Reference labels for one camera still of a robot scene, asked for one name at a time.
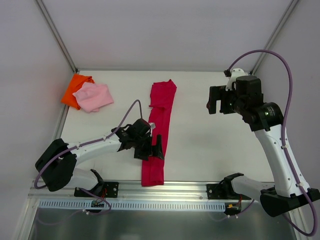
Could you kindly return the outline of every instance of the black mounting bracket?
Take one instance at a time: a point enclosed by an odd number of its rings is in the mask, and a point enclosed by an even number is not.
[[[206,185],[206,195],[208,200],[237,200],[240,199],[240,194],[235,193],[233,196],[226,196],[221,184],[208,183]],[[251,200],[250,197],[242,195],[242,200]]]
[[[119,190],[119,182],[117,181],[105,181],[103,184],[103,188],[101,192],[97,194],[98,197],[101,197],[104,189],[106,189],[106,194],[105,198],[111,198],[111,199],[116,199],[118,197],[118,190]],[[80,198],[91,198],[90,195],[86,194],[85,192],[81,191],[80,189],[75,189],[74,194],[75,197],[80,197]]]

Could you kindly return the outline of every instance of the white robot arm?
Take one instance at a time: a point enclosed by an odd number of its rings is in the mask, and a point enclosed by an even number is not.
[[[243,194],[257,200],[272,217],[307,204],[300,186],[312,201],[320,199],[319,191],[310,188],[302,175],[290,148],[287,134],[285,134],[286,145],[282,146],[283,115],[277,104],[263,102],[260,79],[247,75],[240,68],[233,69],[232,74],[226,74],[226,77],[229,77],[227,85],[210,87],[207,103],[209,114],[216,113],[216,103],[220,100],[220,113],[238,113],[242,116],[263,147],[273,174],[274,184],[259,182],[242,173],[235,173],[225,177],[216,190],[224,192],[225,196]],[[287,148],[299,175],[299,185],[296,184],[284,148]]]
[[[104,134],[84,142],[66,143],[61,138],[56,139],[35,163],[35,168],[39,173],[45,169],[41,177],[51,192],[64,187],[82,188],[100,196],[104,186],[100,175],[94,169],[88,171],[76,166],[96,156],[130,148],[134,148],[136,159],[147,161],[150,156],[164,159],[162,136],[157,135],[156,144],[152,145],[154,127],[153,123],[140,118],[134,124],[112,129],[114,134]],[[45,167],[57,154],[61,156]]]

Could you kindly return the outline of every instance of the clothing pile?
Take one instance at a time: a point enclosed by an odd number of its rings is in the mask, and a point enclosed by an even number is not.
[[[61,102],[90,113],[98,112],[102,106],[113,104],[114,100],[106,84],[96,84],[92,76],[74,74]]]

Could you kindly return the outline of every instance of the towel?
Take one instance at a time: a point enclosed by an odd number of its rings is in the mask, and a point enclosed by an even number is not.
[[[79,74],[74,74],[73,78],[71,79],[68,88],[65,91],[65,94],[63,98],[61,99],[61,102],[63,104],[66,104],[70,107],[73,107],[75,109],[80,109],[81,107],[77,103],[76,98],[73,96],[73,93],[78,91],[84,83],[95,83],[95,81],[92,79],[92,76],[83,76]]]
[[[158,134],[162,135],[164,156],[167,151],[170,117],[176,90],[177,86],[170,79],[169,81],[155,82],[150,93],[149,107],[152,107],[152,110],[148,122],[155,123],[155,129],[152,130],[152,144],[156,144]],[[143,187],[163,185],[164,167],[165,161],[156,156],[150,156],[148,161],[142,161],[141,185]]]
[[[87,113],[98,112],[100,107],[114,103],[106,84],[85,82],[77,92],[73,93],[73,96]]]

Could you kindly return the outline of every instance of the white wall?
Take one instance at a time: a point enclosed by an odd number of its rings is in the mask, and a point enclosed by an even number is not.
[[[78,68],[223,71],[291,0],[44,0]],[[240,66],[251,70],[258,55]]]
[[[9,240],[72,72],[34,1],[1,1],[0,30],[0,239]]]
[[[320,1],[301,1],[272,48],[288,62],[293,75],[293,98],[287,131],[296,161],[311,187],[320,189]],[[282,110],[288,96],[288,77],[282,63],[268,56],[258,70],[266,101]],[[320,200],[316,203],[320,216]],[[309,207],[306,220],[312,227]],[[320,232],[314,239],[320,239]]]

